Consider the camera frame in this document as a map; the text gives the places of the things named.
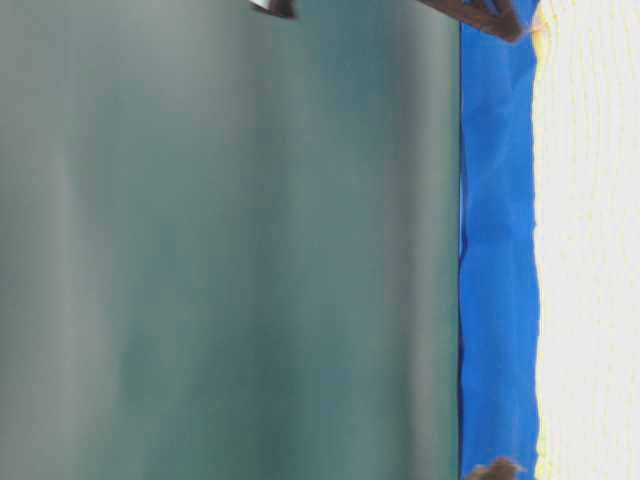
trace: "brown object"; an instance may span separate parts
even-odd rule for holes
[[[459,22],[471,25],[478,30],[500,37],[507,42],[515,42],[524,30],[518,21],[511,0],[418,0],[435,8]],[[493,13],[486,2],[493,2],[497,13]]]
[[[418,0],[459,22],[466,23],[489,35],[515,42],[524,30],[511,0]],[[253,8],[269,15],[295,18],[294,0],[249,0]],[[492,12],[485,2],[492,2],[497,12]]]
[[[500,457],[490,467],[477,466],[464,480],[515,480],[524,469],[506,457]]]

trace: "blue tarp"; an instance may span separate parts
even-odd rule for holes
[[[530,25],[534,0],[514,2]],[[461,31],[461,472],[507,455],[533,478],[538,286],[530,35]]]

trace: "blurry dark object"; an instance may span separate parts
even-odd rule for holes
[[[294,0],[249,0],[251,6],[263,13],[281,18],[295,18]]]
[[[418,0],[429,7],[480,31],[515,42],[524,33],[511,0]],[[256,9],[269,15],[295,18],[294,0],[249,0]]]
[[[500,457],[490,467],[474,468],[464,480],[515,480],[518,472],[524,472],[524,469],[508,458]]]
[[[462,0],[418,1],[507,42],[515,42],[524,32],[511,0],[471,0],[470,3]],[[495,8],[489,8],[487,2],[492,2]]]

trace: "green surface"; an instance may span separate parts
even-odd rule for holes
[[[0,478],[444,480],[457,25],[0,0]]]

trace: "blue fabric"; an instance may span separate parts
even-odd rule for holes
[[[533,14],[535,13],[536,6],[538,5],[538,0],[512,0],[513,6],[516,9],[516,13],[518,15],[518,19],[528,28],[531,25],[531,21],[533,20]]]
[[[533,1],[517,1],[529,24]],[[538,286],[533,256],[529,35],[461,31],[461,473],[507,455],[533,479]]]

